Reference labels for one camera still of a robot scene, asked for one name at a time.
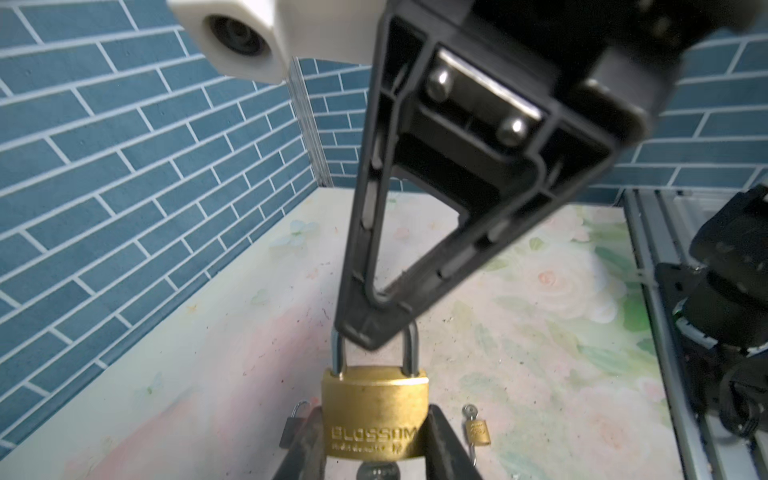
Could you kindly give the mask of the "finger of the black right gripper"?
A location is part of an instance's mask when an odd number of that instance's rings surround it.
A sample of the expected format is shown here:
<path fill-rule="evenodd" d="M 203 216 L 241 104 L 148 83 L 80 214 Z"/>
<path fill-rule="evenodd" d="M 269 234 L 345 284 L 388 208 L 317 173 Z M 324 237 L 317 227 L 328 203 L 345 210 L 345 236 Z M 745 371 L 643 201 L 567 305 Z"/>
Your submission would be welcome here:
<path fill-rule="evenodd" d="M 375 350 L 650 129 L 602 129 L 559 111 L 534 129 L 460 124 L 383 93 L 379 24 L 335 328 Z"/>

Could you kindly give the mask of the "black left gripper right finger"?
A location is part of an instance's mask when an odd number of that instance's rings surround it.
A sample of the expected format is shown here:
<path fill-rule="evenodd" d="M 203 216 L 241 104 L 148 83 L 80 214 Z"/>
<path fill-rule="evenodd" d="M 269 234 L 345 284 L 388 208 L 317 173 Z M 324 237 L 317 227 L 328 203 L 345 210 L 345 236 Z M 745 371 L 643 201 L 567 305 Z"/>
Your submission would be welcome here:
<path fill-rule="evenodd" d="M 430 404 L 424 422 L 427 480 L 482 480 L 442 410 Z"/>

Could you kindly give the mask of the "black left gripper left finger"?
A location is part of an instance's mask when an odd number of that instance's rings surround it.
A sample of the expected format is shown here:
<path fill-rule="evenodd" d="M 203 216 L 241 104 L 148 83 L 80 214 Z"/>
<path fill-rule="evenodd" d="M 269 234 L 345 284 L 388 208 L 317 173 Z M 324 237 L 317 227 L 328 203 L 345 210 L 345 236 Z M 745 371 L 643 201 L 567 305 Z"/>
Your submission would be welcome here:
<path fill-rule="evenodd" d="M 286 450 L 273 480 L 323 480 L 326 452 L 322 408 L 313 408 L 298 432 L 291 447 Z"/>

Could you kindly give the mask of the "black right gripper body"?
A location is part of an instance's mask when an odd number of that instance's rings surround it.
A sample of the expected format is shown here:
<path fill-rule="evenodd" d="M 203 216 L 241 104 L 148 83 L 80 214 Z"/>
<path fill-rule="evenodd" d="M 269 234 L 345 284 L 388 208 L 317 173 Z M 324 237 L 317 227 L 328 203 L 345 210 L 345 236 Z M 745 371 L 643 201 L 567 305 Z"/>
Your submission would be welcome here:
<path fill-rule="evenodd" d="M 460 124 L 534 129 L 571 111 L 650 129 L 688 50 L 750 29 L 761 1 L 391 1 L 383 93 Z"/>

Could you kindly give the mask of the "brass padlock with key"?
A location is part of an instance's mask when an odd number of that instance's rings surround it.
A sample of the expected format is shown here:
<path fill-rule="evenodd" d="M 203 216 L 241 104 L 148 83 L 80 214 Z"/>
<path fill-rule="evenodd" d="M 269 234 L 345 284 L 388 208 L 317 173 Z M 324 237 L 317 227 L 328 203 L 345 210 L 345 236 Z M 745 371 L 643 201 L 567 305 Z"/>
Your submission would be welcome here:
<path fill-rule="evenodd" d="M 321 384 L 325 454 L 361 462 L 398 462 L 426 453 L 423 425 L 429 378 L 419 367 L 419 333 L 402 332 L 399 365 L 346 362 L 345 340 L 331 333 L 331 367 Z"/>

